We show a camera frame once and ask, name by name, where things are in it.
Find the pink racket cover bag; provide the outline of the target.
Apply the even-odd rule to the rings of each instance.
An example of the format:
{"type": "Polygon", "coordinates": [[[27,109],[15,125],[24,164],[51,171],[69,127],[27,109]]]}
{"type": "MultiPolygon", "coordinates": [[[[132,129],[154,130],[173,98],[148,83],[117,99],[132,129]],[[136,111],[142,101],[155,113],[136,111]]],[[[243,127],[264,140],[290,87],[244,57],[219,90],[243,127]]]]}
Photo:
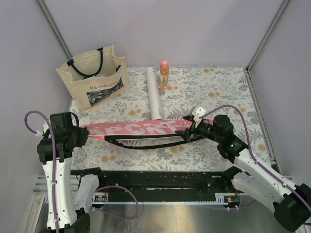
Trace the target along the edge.
{"type": "Polygon", "coordinates": [[[149,120],[140,122],[109,122],[85,125],[89,138],[106,141],[133,150],[151,150],[186,144],[177,131],[192,125],[188,120],[149,120]]]}

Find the white shuttlecock tube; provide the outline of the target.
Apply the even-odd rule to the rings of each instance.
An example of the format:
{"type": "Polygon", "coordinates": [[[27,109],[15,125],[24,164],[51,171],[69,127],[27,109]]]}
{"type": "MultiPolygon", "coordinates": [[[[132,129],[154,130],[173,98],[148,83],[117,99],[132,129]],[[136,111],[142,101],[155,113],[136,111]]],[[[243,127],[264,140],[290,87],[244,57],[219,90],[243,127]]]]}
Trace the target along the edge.
{"type": "Polygon", "coordinates": [[[147,67],[145,69],[145,79],[147,85],[151,120],[160,120],[163,118],[163,116],[161,111],[160,96],[157,85],[157,76],[152,67],[147,67]]]}

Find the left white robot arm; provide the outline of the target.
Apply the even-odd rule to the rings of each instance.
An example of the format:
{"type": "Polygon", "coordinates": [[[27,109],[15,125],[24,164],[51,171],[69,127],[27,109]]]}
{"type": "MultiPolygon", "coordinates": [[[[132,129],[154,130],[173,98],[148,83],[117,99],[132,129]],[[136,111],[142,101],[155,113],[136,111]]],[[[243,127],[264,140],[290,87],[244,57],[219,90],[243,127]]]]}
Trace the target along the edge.
{"type": "Polygon", "coordinates": [[[71,163],[74,148],[86,144],[89,132],[79,126],[76,114],[52,114],[48,129],[37,146],[47,182],[48,218],[43,233],[88,233],[89,209],[95,192],[105,188],[99,168],[82,171],[76,195],[72,196],[71,163]]]}

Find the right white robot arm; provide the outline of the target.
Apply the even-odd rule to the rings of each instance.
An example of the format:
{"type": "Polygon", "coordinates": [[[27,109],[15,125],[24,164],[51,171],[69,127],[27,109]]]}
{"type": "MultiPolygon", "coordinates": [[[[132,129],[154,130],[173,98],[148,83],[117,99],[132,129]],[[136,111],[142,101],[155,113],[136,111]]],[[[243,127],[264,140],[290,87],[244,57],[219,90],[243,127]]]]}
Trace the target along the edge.
{"type": "Polygon", "coordinates": [[[296,232],[311,217],[311,189],[297,185],[255,156],[251,148],[234,134],[226,115],[217,115],[212,124],[192,121],[189,128],[176,131],[186,142],[207,138],[217,142],[220,155],[232,163],[222,173],[222,189],[235,189],[251,196],[269,209],[287,231],[296,232]]]}

